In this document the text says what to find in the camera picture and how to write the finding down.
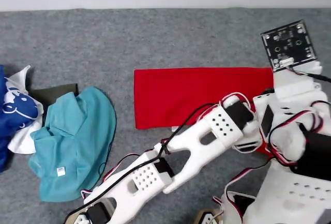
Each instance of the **black circuit board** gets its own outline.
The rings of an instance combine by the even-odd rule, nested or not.
[[[261,33],[261,38],[274,71],[317,59],[303,20]]]

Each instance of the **carpet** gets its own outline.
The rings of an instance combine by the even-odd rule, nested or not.
[[[331,9],[0,12],[0,64],[7,75],[32,65],[31,88],[78,83],[80,90],[87,86],[103,90],[118,117],[110,169],[127,153],[142,153],[171,133],[170,128],[134,128],[134,69],[269,66],[259,33],[299,19],[306,21],[323,74],[330,76]],[[328,94],[330,86],[323,84]],[[0,222],[62,223],[82,199],[40,202],[39,179],[27,166],[28,158],[15,155],[9,170],[0,175]],[[185,158],[187,154],[173,154],[168,161],[178,171]],[[260,154],[227,151],[178,190],[154,197],[131,223],[192,223],[201,208],[217,207],[211,197],[221,196],[230,178],[263,161]],[[126,160],[122,168],[131,162]],[[256,194],[265,173],[265,169],[252,172],[231,190]]]

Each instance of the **red towel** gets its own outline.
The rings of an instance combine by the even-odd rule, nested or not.
[[[251,100],[273,87],[270,68],[177,68],[134,71],[136,128],[179,126],[207,102],[241,92]],[[188,124],[196,121],[197,113]]]

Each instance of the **white label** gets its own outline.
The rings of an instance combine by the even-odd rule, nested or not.
[[[172,132],[175,132],[177,129],[178,129],[178,126],[173,126],[173,127],[171,127],[171,131],[172,131]]]
[[[64,176],[66,174],[66,169],[64,167],[56,168],[57,176]]]

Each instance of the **teal t-shirt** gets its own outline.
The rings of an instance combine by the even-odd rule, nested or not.
[[[45,126],[31,134],[36,153],[28,161],[40,178],[40,199],[71,201],[91,189],[107,159],[116,128],[115,110],[95,87],[68,93],[50,105]]]

